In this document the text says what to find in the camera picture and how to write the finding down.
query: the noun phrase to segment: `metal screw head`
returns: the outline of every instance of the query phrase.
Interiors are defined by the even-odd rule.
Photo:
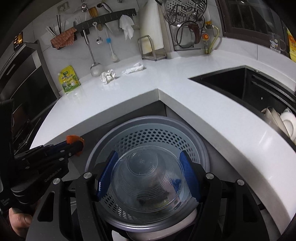
[[[207,174],[205,175],[205,177],[206,177],[207,179],[213,179],[213,178],[214,178],[214,175],[213,175],[212,173],[207,173]]]
[[[237,180],[237,184],[243,186],[244,185],[244,181],[242,179],[238,179]]]
[[[56,178],[52,181],[53,184],[59,184],[59,182],[61,181],[61,179]]]
[[[84,175],[83,175],[83,177],[84,178],[90,178],[92,176],[92,174],[90,173],[90,172],[86,172],[86,173],[84,173]]]

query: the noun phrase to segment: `paper towel holder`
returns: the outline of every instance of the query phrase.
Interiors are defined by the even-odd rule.
[[[147,53],[147,54],[143,54],[142,45],[140,43],[143,38],[148,38],[149,39],[152,52]],[[167,55],[166,55],[166,52],[165,52],[164,48],[154,50],[153,41],[152,41],[152,39],[150,38],[149,35],[145,35],[143,37],[138,38],[138,46],[139,46],[139,49],[140,49],[142,59],[157,61],[157,60],[167,58]]]

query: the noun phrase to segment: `kitchen sink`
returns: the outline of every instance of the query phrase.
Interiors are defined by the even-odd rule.
[[[295,144],[261,111],[273,107],[282,113],[287,107],[296,115],[296,96],[291,90],[272,77],[247,66],[224,69],[191,80],[205,85],[231,98],[272,126],[296,151]]]

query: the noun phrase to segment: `yellow bottle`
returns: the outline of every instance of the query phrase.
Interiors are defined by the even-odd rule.
[[[288,30],[289,44],[290,44],[290,57],[291,60],[296,62],[296,41]]]

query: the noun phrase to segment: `yellow hose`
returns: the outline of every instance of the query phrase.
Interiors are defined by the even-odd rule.
[[[214,26],[214,25],[212,25],[212,26],[213,26],[213,28],[215,28],[215,29],[217,30],[217,35],[216,35],[216,37],[214,38],[213,42],[211,43],[211,45],[210,45],[210,47],[209,47],[209,50],[208,50],[207,54],[211,54],[211,50],[212,50],[212,48],[213,48],[215,42],[217,41],[217,39],[218,39],[218,37],[219,37],[219,35],[220,35],[220,30],[219,30],[216,26]]]

